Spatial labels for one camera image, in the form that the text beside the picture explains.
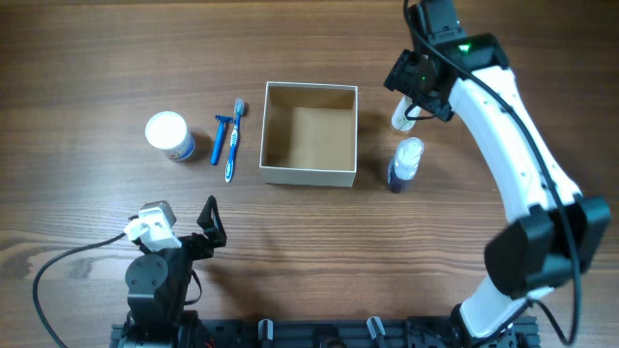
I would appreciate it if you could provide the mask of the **white floral cream tube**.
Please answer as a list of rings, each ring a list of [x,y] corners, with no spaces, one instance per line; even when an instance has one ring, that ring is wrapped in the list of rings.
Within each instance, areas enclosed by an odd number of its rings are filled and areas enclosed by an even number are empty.
[[[403,96],[393,113],[391,126],[395,131],[410,132],[414,127],[416,117],[420,116],[422,108],[416,105],[410,97]]]

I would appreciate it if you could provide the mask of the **dark blue sanitizer bottle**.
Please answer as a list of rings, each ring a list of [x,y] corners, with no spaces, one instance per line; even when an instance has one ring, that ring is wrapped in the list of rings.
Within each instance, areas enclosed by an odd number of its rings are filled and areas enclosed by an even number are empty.
[[[387,183],[391,192],[400,193],[405,190],[417,173],[424,142],[417,137],[402,140],[388,166]]]

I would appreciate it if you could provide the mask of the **white cotton swab container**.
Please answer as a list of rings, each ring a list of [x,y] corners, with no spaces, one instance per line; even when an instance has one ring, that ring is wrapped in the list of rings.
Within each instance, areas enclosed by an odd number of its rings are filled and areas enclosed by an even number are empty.
[[[155,114],[145,126],[149,144],[172,161],[190,158],[195,150],[195,140],[185,119],[173,111]]]

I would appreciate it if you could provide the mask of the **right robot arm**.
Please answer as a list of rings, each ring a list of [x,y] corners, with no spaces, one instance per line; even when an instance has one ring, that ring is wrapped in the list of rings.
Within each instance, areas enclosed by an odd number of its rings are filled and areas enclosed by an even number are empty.
[[[506,228],[486,245],[486,278],[455,307],[452,343],[488,342],[566,283],[580,297],[610,210],[600,197],[584,196],[546,147],[498,41],[490,34],[419,41],[400,54],[384,84],[401,93],[404,119],[458,116],[503,200]]]

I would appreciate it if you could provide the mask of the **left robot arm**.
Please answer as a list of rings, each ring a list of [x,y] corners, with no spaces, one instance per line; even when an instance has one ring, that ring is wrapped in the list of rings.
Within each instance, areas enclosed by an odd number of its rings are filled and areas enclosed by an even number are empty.
[[[187,298],[199,280],[192,264],[214,256],[226,245],[217,200],[209,196],[196,223],[199,233],[178,237],[177,218],[165,200],[145,204],[124,228],[143,253],[126,270],[130,311],[122,325],[112,328],[112,347],[214,347],[216,340],[195,310],[198,299]]]

